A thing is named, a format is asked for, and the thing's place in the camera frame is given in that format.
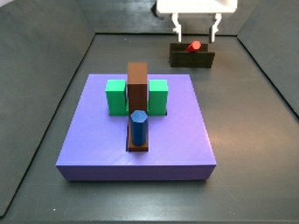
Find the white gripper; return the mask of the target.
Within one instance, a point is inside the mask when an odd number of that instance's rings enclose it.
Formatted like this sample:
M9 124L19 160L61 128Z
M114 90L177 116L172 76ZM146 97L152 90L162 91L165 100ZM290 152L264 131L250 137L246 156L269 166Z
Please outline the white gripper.
M172 13L172 31L177 34L178 43L182 40L178 13L216 13L209 28L209 42L213 43L221 20L220 13L233 13L236 8L237 0L156 0L157 11L160 13Z

